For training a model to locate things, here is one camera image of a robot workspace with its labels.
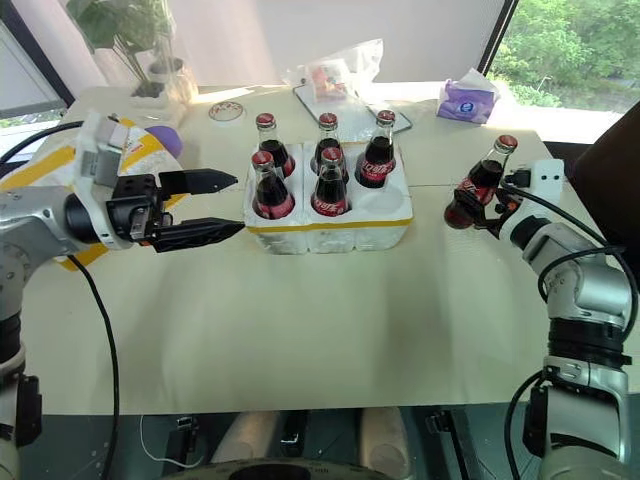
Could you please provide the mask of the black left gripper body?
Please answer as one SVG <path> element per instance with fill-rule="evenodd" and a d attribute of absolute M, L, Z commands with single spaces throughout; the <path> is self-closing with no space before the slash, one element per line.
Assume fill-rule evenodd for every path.
<path fill-rule="evenodd" d="M 150 242 L 157 230 L 173 224 L 165 211 L 165 196 L 153 174 L 118 178 L 107 213 L 116 235 L 132 243 Z"/>

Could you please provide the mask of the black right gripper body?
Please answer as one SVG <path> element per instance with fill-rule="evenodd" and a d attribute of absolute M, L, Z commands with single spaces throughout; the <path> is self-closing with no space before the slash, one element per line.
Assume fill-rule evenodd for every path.
<path fill-rule="evenodd" d="M 516 211 L 516 197 L 509 192 L 497 192 L 495 199 L 495 215 L 486 219 L 486 227 L 490 234 L 499 235 L 504 223 Z"/>

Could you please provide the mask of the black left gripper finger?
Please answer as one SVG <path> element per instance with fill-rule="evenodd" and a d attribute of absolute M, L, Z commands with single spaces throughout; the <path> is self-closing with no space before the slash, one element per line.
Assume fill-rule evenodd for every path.
<path fill-rule="evenodd" d="M 211 168 L 161 172 L 159 180 L 165 196 L 212 194 L 238 183 L 236 176 Z"/>
<path fill-rule="evenodd" d="M 152 231 L 152 246 L 157 253 L 204 247 L 230 239 L 245 228 L 240 221 L 220 218 L 185 220 L 178 225 Z"/>

